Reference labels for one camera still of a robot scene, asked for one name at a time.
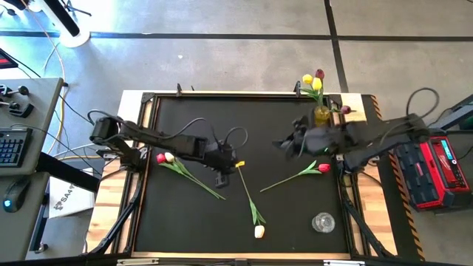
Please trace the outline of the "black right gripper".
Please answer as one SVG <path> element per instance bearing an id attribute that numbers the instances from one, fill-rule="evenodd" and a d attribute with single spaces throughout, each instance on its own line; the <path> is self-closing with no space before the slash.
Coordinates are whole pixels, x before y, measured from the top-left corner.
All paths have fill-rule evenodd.
<path id="1" fill-rule="evenodd" d="M 307 116 L 297 118 L 293 122 L 294 139 L 302 139 L 302 152 L 313 156 L 322 153 L 340 154 L 350 147 L 346 124 L 334 127 L 315 127 L 307 129 L 309 119 Z M 273 146 L 285 153 L 286 159 L 291 159 L 294 154 L 294 143 L 292 140 L 274 140 Z"/>

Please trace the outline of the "cream peach artificial tulip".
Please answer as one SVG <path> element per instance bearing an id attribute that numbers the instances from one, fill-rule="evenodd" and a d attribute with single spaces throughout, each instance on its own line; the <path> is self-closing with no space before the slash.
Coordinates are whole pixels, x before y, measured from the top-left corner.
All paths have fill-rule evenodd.
<path id="1" fill-rule="evenodd" d="M 266 221 L 263 218 L 263 216 L 260 214 L 260 212 L 258 211 L 256 204 L 254 203 L 254 201 L 251 198 L 248 187 L 246 185 L 245 178 L 243 177 L 243 174 L 242 174 L 241 167 L 236 168 L 236 169 L 239 173 L 240 179 L 241 179 L 242 184 L 243 184 L 243 188 L 245 190 L 245 194 L 248 198 L 248 202 L 249 202 L 249 206 L 250 206 L 250 210 L 251 210 L 252 222 L 253 222 L 253 225 L 254 225 L 254 238 L 255 239 L 261 239 L 265 235 L 265 223 L 266 223 Z"/>

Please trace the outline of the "yellow textured glass vase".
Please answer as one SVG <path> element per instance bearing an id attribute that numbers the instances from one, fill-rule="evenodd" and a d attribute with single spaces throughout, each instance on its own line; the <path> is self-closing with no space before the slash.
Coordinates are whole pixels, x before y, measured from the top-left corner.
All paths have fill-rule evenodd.
<path id="1" fill-rule="evenodd" d="M 316 106 L 313 114 L 316 127 L 326 126 L 330 121 L 330 110 L 326 106 Z"/>

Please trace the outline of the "clear glass vase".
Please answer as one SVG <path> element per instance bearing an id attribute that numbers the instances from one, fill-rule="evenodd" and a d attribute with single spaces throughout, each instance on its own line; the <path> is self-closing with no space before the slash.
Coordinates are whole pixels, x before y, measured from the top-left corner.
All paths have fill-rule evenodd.
<path id="1" fill-rule="evenodd" d="M 321 212 L 314 216 L 311 221 L 312 227 L 319 233 L 330 233 L 336 226 L 333 216 L 327 212 Z"/>

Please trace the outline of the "black table mat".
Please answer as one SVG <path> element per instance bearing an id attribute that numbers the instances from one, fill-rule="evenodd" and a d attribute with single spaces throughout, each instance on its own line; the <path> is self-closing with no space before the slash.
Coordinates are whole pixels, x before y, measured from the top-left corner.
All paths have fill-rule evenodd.
<path id="1" fill-rule="evenodd" d="M 216 174 L 199 163 L 186 162 L 192 178 L 152 163 L 135 242 L 138 252 L 164 253 L 346 253 L 338 184 L 334 171 L 296 177 L 273 185 L 306 169 L 314 160 L 330 157 L 304 155 L 286 159 L 274 140 L 287 137 L 295 119 L 313 108 L 308 100 L 164 98 L 157 127 L 172 134 L 227 139 L 237 157 L 252 200 L 265 219 L 265 235 L 254 238 L 248 198 L 238 171 L 228 187 L 215 187 Z M 330 233 L 312 227 L 314 216 L 331 214 Z"/>

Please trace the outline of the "silver metal plate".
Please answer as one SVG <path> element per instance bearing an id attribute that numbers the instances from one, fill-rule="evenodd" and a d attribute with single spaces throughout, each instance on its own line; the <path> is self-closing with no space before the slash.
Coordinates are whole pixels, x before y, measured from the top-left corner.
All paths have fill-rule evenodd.
<path id="1" fill-rule="evenodd" d="M 119 259 L 117 260 L 116 266 L 147 266 L 147 265 L 158 265 L 159 259 L 155 258 L 131 258 L 131 259 Z"/>
<path id="2" fill-rule="evenodd" d="M 324 260 L 324 266 L 366 266 L 364 261 L 353 260 Z"/>

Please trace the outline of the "white paper sheet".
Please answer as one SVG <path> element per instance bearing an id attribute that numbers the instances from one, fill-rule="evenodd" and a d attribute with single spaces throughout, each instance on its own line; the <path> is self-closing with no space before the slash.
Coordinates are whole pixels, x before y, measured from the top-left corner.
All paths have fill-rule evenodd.
<path id="1" fill-rule="evenodd" d="M 55 177 L 50 178 L 49 218 L 76 214 L 94 208 L 95 195 Z"/>

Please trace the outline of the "black desk crossbeam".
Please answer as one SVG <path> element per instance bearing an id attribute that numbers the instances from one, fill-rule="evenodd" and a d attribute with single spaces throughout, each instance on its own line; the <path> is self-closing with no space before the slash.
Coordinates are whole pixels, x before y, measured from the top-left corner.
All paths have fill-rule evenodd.
<path id="1" fill-rule="evenodd" d="M 36 171 L 47 172 L 53 177 L 72 183 L 73 185 L 86 189 L 87 191 L 97 193 L 99 189 L 98 178 L 63 163 L 43 152 L 39 155 Z"/>

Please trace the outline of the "grey metal table leg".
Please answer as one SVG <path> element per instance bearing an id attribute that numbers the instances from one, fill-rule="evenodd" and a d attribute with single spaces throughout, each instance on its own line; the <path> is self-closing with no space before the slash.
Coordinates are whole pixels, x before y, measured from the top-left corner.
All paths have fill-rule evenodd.
<path id="1" fill-rule="evenodd" d="M 473 94 L 444 110 L 428 127 L 447 130 L 471 117 L 473 117 Z"/>

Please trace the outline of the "grey side desk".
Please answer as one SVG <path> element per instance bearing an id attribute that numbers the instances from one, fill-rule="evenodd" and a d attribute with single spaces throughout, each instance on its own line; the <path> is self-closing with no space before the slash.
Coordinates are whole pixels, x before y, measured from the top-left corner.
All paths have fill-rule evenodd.
<path id="1" fill-rule="evenodd" d="M 27 87 L 28 96 L 16 93 L 11 100 L 19 103 L 23 109 L 28 104 L 34 106 L 26 118 L 10 115 L 4 107 L 0 107 L 0 128 L 17 130 L 30 127 L 33 130 L 22 166 L 0 167 L 0 263 L 22 261 L 29 250 L 44 191 L 50 178 L 48 173 L 36 172 L 35 167 L 41 155 L 62 82 L 62 78 L 0 80 L 0 85 L 13 90 L 20 86 Z M 30 181 L 24 204 L 19 211 L 8 213 L 2 207 L 5 191 L 10 184 L 22 177 Z"/>

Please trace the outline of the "black computer mouse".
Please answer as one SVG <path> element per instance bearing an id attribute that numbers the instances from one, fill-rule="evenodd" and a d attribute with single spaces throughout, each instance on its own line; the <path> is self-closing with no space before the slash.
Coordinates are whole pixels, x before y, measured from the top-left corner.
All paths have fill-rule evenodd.
<path id="1" fill-rule="evenodd" d="M 17 180 L 11 183 L 5 191 L 2 201 L 3 209 L 7 213 L 15 213 L 24 204 L 30 181 L 26 179 Z"/>

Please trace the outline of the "black controller device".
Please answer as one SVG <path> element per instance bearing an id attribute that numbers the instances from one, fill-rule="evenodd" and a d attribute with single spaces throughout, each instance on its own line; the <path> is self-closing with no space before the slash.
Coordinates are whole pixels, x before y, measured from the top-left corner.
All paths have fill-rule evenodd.
<path id="1" fill-rule="evenodd" d="M 34 110 L 34 105 L 26 103 L 22 106 L 20 103 L 13 101 L 13 96 L 28 96 L 29 89 L 26 86 L 20 86 L 17 90 L 13 90 L 7 85 L 0 84 L 0 108 L 5 107 L 8 113 L 15 117 L 26 118 Z"/>

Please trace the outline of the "black backlit keyboard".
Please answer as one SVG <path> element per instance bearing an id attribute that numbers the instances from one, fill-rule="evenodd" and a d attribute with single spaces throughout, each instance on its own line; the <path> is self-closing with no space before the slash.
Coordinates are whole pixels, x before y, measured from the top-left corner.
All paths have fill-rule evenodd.
<path id="1" fill-rule="evenodd" d="M 0 168 L 20 168 L 32 134 L 30 128 L 0 128 Z"/>

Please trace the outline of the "dark device with red screen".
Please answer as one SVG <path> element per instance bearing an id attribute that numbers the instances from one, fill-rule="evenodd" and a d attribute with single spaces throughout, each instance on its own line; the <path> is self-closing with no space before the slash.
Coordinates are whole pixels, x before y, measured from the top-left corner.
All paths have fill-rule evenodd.
<path id="1" fill-rule="evenodd" d="M 0 69 L 17 68 L 18 64 L 3 49 L 0 48 Z"/>

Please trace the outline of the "black aluminium table frame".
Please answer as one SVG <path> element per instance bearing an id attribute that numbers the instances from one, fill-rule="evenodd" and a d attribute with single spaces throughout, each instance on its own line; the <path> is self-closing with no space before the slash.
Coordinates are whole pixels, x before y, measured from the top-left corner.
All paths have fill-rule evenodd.
<path id="1" fill-rule="evenodd" d="M 142 123 L 152 121 L 154 114 L 153 106 L 159 103 L 158 98 L 166 96 L 175 98 L 177 93 L 170 90 L 126 90 L 122 94 L 118 110 L 119 116 L 126 120 L 133 120 Z M 264 99 L 283 99 L 301 101 L 304 97 L 297 92 L 245 92 L 245 91 L 184 91 L 181 98 L 191 96 L 244 96 Z M 124 205 L 132 198 L 137 187 L 138 176 L 118 171 L 119 162 L 116 159 L 109 161 L 105 167 L 105 174 L 109 179 L 100 184 L 98 197 L 95 202 L 94 211 L 85 239 L 86 250 L 92 250 L 99 246 L 100 241 L 105 238 L 111 230 L 113 223 L 121 214 Z M 351 184 L 348 195 L 353 199 L 356 195 L 361 198 L 360 212 L 364 215 L 365 221 L 380 243 L 391 253 L 398 255 L 401 249 L 395 244 L 393 224 L 389 220 L 389 211 L 385 192 L 381 186 L 373 185 L 369 177 L 377 180 L 381 178 L 380 169 L 375 166 L 368 166 L 361 179 L 356 184 Z M 117 238 L 112 242 L 111 247 L 106 249 L 108 254 L 118 254 L 125 252 L 128 241 L 135 239 L 139 211 L 134 211 L 125 219 L 123 227 L 119 230 Z M 133 258 L 153 258 L 160 262 L 165 259 L 205 259 L 205 260 L 237 260 L 251 261 L 255 259 L 273 259 L 277 262 L 291 260 L 301 262 L 308 259 L 335 259 L 347 260 L 348 253 L 164 253 L 164 252 L 136 252 L 131 251 Z"/>

